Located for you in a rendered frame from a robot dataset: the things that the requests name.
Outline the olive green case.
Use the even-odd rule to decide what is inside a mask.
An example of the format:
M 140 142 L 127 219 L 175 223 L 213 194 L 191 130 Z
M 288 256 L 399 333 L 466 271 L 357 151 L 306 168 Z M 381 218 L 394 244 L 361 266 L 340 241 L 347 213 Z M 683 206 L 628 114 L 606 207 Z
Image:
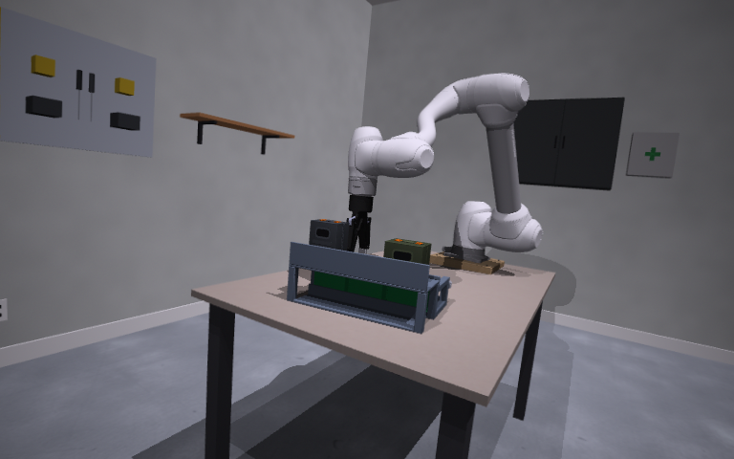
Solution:
M 383 257 L 429 265 L 430 252 L 431 243 L 395 238 L 385 241 Z

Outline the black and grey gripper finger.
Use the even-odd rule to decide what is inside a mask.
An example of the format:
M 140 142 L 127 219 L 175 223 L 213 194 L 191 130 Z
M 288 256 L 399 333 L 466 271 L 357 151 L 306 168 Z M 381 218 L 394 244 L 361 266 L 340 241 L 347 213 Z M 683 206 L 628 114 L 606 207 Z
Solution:
M 350 223 L 347 251 L 354 252 L 355 247 L 356 247 L 356 240 L 358 237 L 358 233 L 361 231 L 362 225 L 364 223 L 364 219 L 363 218 L 360 219 L 358 229 L 355 229 L 356 227 L 356 217 L 355 216 L 352 218 L 347 218 L 346 222 Z
M 367 254 L 367 249 L 370 247 L 370 227 L 371 217 L 364 218 L 364 228 L 358 233 L 359 248 L 358 253 Z

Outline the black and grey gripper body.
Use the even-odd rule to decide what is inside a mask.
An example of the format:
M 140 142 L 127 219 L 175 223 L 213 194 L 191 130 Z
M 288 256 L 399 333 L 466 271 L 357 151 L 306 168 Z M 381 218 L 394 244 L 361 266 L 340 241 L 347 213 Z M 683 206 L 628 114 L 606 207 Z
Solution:
M 353 212 L 352 217 L 356 217 L 355 229 L 358 229 L 360 219 L 368 218 L 367 213 L 372 212 L 373 199 L 374 197 L 350 195 L 349 211 Z M 362 211 L 367 211 L 367 213 Z

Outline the black tool case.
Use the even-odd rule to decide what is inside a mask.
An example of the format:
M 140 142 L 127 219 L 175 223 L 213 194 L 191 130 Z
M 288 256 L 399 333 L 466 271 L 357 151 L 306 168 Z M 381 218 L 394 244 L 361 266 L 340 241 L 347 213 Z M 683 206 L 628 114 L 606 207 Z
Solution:
M 346 251 L 349 225 L 348 222 L 327 219 L 311 220 L 309 245 Z

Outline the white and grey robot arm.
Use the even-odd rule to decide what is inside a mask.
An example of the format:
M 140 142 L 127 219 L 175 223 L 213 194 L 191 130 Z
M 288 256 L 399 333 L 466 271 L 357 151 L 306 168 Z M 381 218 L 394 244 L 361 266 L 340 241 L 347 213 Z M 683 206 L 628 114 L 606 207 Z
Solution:
M 375 127 L 355 130 L 348 155 L 348 193 L 376 196 L 380 175 L 413 178 L 426 173 L 434 162 L 433 120 L 477 113 L 486 127 L 496 207 L 491 212 L 485 202 L 466 202 L 456 219 L 453 246 L 442 247 L 443 255 L 481 263 L 490 260 L 485 255 L 486 247 L 513 252 L 534 250 L 543 231 L 521 204 L 513 126 L 518 111 L 529 100 L 529 85 L 513 74 L 482 75 L 457 82 L 439 92 L 420 112 L 420 135 L 408 132 L 382 141 Z

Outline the dark grey metal shelf rack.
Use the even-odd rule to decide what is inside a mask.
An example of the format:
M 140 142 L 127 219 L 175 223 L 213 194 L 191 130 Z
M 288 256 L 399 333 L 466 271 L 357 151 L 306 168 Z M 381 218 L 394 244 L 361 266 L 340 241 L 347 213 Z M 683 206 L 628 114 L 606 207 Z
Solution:
M 299 268 L 312 275 L 308 294 L 297 298 Z M 421 263 L 291 242 L 287 301 L 422 334 L 425 319 L 435 319 L 446 306 L 452 284 L 450 277 L 429 274 L 429 269 Z M 418 292 L 417 307 L 314 285 L 314 272 Z

